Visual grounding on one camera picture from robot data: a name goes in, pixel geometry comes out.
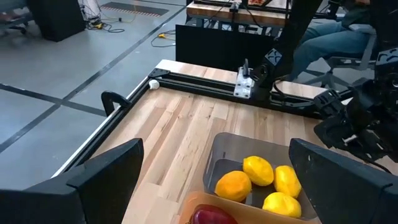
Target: wooden workbench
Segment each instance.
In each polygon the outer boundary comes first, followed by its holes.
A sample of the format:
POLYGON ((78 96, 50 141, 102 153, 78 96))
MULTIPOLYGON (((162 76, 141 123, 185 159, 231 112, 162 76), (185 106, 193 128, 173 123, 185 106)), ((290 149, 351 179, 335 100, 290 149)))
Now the wooden workbench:
MULTIPOLYGON (((272 1, 268 6, 284 8, 285 0, 272 1)), ((230 21, 232 19, 232 12, 229 12, 228 7, 209 6, 204 4, 195 4, 194 2, 187 6, 187 14, 192 18, 208 19, 212 17, 218 21, 230 21)), ((282 27, 285 25, 285 14, 274 12, 251 11, 256 22, 261 26, 282 27)), ((235 16, 235 22, 242 24, 256 23, 252 16, 244 9, 240 9, 235 16)))
MULTIPOLYGON (((157 68, 225 82, 236 78, 236 72, 170 60, 157 68)), ((290 82, 278 85, 285 93, 308 98, 325 91, 290 82)), ((188 193, 203 190, 215 135, 229 132, 285 146, 291 138, 302 138, 322 146, 313 132, 316 124, 315 119, 160 88, 145 93, 95 155, 142 138, 144 163, 123 223, 176 223, 188 193)))

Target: person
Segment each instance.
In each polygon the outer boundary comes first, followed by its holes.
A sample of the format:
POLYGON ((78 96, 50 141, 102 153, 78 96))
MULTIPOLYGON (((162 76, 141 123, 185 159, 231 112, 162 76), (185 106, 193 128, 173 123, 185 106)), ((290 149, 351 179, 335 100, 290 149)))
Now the person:
POLYGON ((312 62, 333 53, 363 53, 369 35, 349 30, 351 24, 370 24, 370 1, 352 0, 341 22, 309 27, 295 49, 293 67, 287 81, 294 81, 312 62))

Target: orange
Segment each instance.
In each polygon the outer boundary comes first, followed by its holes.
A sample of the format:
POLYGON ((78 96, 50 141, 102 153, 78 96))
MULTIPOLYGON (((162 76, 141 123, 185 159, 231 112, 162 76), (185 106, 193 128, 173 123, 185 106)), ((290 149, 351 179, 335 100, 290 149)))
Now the orange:
POLYGON ((251 192, 251 182, 248 175, 242 171, 232 171, 225 174, 216 184, 215 193, 235 202, 243 201, 251 192))

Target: office chair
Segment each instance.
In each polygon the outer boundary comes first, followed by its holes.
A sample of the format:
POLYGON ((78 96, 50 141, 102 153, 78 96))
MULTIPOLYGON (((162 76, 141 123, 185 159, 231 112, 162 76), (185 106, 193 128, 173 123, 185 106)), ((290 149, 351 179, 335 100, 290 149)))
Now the office chair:
POLYGON ((336 53, 328 55, 327 57, 324 57, 324 59, 330 66, 330 70, 325 73, 306 70, 305 72, 315 75, 316 78, 304 82, 303 84, 311 85, 320 82, 321 87, 328 86, 331 89, 336 89, 336 84, 349 86, 349 83, 333 75, 333 70, 335 68, 353 68, 359 71, 366 70, 367 68, 374 69, 374 63, 377 57, 376 51, 373 54, 373 48, 376 43, 376 31, 372 26, 366 24, 352 24, 349 28, 352 31, 362 32, 370 35, 368 44, 363 54, 336 53))

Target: orange tray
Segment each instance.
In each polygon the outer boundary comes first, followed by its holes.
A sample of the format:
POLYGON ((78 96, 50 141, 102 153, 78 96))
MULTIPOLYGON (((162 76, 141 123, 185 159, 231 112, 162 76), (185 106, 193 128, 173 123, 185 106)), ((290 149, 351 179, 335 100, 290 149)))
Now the orange tray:
POLYGON ((230 200, 225 200, 204 192, 192 192, 184 201, 179 224, 186 224, 198 205, 207 204, 219 207, 232 215, 239 224, 320 224, 318 219, 304 221, 285 217, 259 208, 230 200))

